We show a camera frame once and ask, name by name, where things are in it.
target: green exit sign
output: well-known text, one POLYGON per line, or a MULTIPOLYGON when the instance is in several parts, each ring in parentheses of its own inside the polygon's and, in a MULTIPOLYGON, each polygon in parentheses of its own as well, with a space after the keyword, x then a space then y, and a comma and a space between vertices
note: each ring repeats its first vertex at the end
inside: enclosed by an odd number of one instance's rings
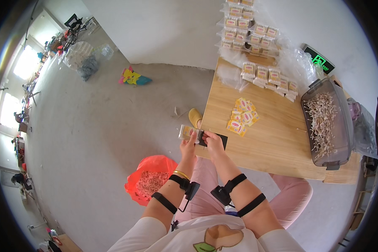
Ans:
POLYGON ((303 49, 304 52, 307 52, 311 55, 311 60, 314 64, 316 64, 316 63, 322 64, 322 68, 323 68, 324 73, 328 74, 335 68, 335 65, 330 63, 320 53, 318 53, 315 49, 313 49, 309 45, 304 44, 304 47, 302 49, 303 49))

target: black card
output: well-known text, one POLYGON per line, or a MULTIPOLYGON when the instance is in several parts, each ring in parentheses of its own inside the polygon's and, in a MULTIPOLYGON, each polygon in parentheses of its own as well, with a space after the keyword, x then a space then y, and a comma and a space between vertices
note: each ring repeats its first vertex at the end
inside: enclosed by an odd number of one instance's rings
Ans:
MULTIPOLYGON (((202 139, 203 134, 204 134, 204 131, 202 131, 202 133, 201 133, 201 137, 200 137, 200 140, 199 140, 199 144, 200 144, 201 146, 205 146, 205 147, 207 147, 207 144, 206 144, 206 143, 204 142, 204 140, 202 139)), ((228 140, 228 137, 225 136, 225 135, 217 134, 217 133, 216 133, 216 135, 218 135, 219 137, 221 137, 222 145, 224 146, 224 150, 225 150, 225 146, 227 146, 227 140, 228 140)))

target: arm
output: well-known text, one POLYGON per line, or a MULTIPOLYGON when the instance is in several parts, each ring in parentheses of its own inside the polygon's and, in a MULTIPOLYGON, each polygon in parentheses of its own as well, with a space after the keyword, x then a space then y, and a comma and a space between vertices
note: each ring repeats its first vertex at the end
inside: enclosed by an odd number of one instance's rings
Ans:
MULTIPOLYGON (((189 178, 192 177, 193 168, 196 164, 196 156, 195 156, 195 139, 196 133, 193 132, 191 139, 189 142, 182 141, 180 145, 180 149, 182 152, 182 160, 179 163, 178 167, 176 168, 177 171, 181 171, 186 174, 189 178)), ((180 174, 174 173, 175 175, 184 178, 180 174)), ((179 184, 175 181, 168 180, 159 190, 169 202, 171 202, 176 208, 179 207, 183 196, 185 195, 185 191, 179 187, 179 184)), ((152 198, 144 210, 143 217, 154 217, 160 220, 164 225, 168 232, 171 226, 172 217, 174 215, 165 207, 163 206, 158 200, 152 198)))
MULTIPOLYGON (((218 135, 205 131, 203 140, 207 144, 211 160, 224 184, 242 173, 225 153, 221 138, 218 135)), ((246 179, 234 187, 230 197, 235 204, 235 208, 240 210, 261 193, 252 182, 246 179)), ((264 200, 252 211, 245 214, 242 220, 246 228, 252 230, 256 238, 275 229, 284 229, 278 222, 267 200, 264 200)))

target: yellow slipper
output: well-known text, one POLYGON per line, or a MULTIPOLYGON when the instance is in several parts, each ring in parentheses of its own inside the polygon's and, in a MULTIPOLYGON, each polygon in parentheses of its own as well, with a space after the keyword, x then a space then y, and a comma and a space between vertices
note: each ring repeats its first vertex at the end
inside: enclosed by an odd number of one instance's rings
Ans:
POLYGON ((197 122, 201 119, 203 119, 203 117, 196 108, 192 108, 189 111, 189 121, 193 124, 193 127, 197 128, 197 122))

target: wooden table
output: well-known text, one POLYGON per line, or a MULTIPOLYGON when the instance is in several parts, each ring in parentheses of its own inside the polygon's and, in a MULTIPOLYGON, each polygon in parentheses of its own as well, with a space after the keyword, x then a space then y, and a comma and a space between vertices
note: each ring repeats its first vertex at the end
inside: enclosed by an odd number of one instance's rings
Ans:
MULTIPOLYGON (((274 58, 251 55, 248 58, 265 66, 273 65, 274 62, 274 58)), ((220 65, 234 67, 222 58, 218 59, 217 68, 220 65)), ((228 136, 226 153, 237 166, 292 177, 326 180, 326 168, 315 166, 311 159, 300 97, 292 103, 272 90, 251 84, 239 93, 238 90, 222 85, 214 74, 201 129, 228 136), (251 127, 246 126, 248 132, 244 137, 226 129, 235 101, 240 97, 251 100, 260 116, 258 122, 251 127)), ((200 145, 196 146, 196 155, 210 158, 207 148, 200 145)), ((345 165, 341 166, 339 171, 347 178, 340 178, 340 183, 356 182, 354 178, 348 179, 347 174, 350 167, 355 170, 357 162, 353 154, 346 164, 346 173, 345 165)), ((331 171, 330 174, 336 177, 339 171, 331 171)), ((330 183, 336 183, 333 181, 339 182, 331 178, 330 183)))

